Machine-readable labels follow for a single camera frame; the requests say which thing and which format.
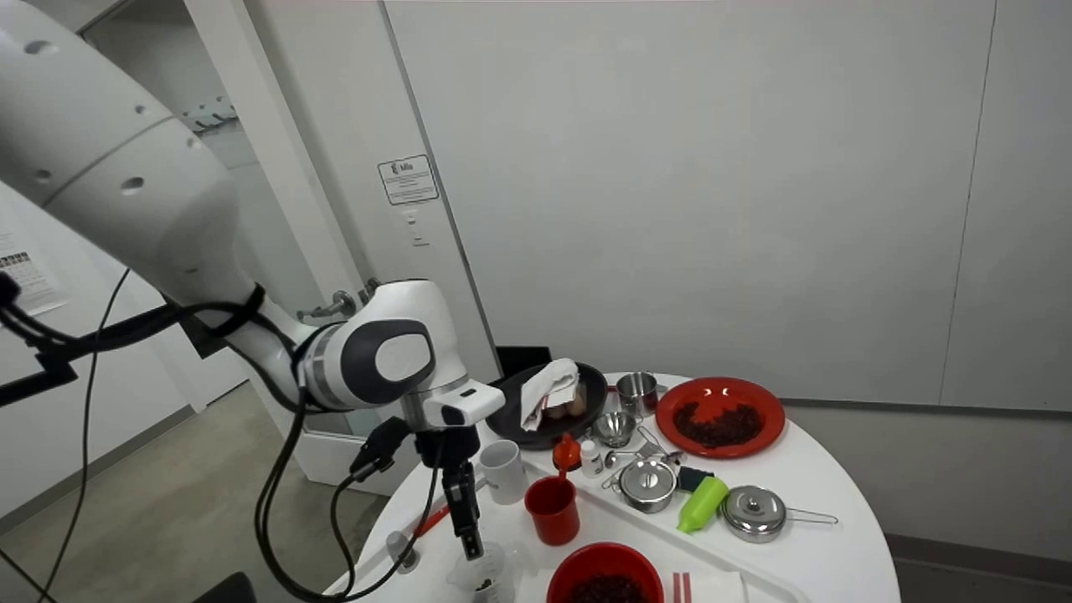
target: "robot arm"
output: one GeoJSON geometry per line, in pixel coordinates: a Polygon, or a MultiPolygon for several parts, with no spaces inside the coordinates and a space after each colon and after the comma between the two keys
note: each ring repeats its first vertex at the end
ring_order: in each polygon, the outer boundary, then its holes
{"type": "MultiPolygon", "coordinates": [[[[221,162],[141,84],[24,0],[0,0],[0,181],[177,306],[246,306],[257,291],[238,265],[238,204],[221,162]]],[[[227,310],[197,317],[218,327],[227,310]]],[[[470,378],[439,289],[383,286],[332,327],[265,297],[257,323],[227,332],[227,346],[278,395],[322,410],[403,403],[422,461],[446,470],[457,531],[478,556],[470,454],[475,422],[502,404],[502,392],[470,378]]]]}

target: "green object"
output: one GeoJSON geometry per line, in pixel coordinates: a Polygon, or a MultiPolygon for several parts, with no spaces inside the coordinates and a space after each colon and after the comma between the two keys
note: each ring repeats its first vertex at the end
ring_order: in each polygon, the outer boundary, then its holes
{"type": "Polygon", "coordinates": [[[718,477],[708,477],[702,483],[702,488],[679,507],[678,528],[702,531],[718,517],[726,493],[732,493],[732,485],[724,485],[718,477]]]}

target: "white table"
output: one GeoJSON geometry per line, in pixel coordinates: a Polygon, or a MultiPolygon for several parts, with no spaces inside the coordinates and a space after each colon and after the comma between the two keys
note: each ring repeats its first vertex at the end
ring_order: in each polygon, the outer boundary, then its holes
{"type": "MultiPolygon", "coordinates": [[[[532,451],[531,461],[535,470],[553,471],[551,451],[532,451]]],[[[753,570],[765,570],[770,577],[781,577],[783,584],[795,584],[812,603],[903,603],[899,572],[890,562],[890,549],[884,543],[884,531],[862,497],[862,488],[851,483],[851,477],[836,461],[836,454],[816,442],[801,425],[786,422],[781,440],[750,454],[733,461],[711,461],[711,459],[683,459],[688,464],[718,471],[726,485],[765,485],[783,497],[783,502],[795,510],[820,510],[836,512],[840,525],[812,525],[812,524],[786,524],[786,531],[774,543],[740,543],[726,531],[724,524],[708,525],[693,539],[718,549],[726,560],[746,562],[753,570]]],[[[366,549],[362,549],[362,584],[372,584],[386,560],[383,556],[386,539],[408,525],[425,502],[429,493],[429,470],[415,470],[378,524],[372,525],[366,549]]],[[[670,510],[648,517],[651,528],[674,528],[678,510],[683,498],[670,502],[670,510]]]]}

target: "red plate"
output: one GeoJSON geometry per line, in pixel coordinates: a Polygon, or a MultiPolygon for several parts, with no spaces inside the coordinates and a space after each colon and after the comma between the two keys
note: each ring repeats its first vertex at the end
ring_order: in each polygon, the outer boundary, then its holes
{"type": "Polygon", "coordinates": [[[769,450],[781,436],[783,410],[753,381],[693,378],[659,400],[657,422],[659,432],[689,454],[740,459],[769,450]]]}

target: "red mug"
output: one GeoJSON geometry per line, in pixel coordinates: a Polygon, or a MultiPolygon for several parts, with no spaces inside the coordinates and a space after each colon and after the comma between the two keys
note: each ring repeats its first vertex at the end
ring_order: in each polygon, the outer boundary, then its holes
{"type": "Polygon", "coordinates": [[[526,510],[532,517],[535,536],[546,546],[564,546],[577,536],[577,488],[564,477],[551,477],[531,485],[526,510]]]}

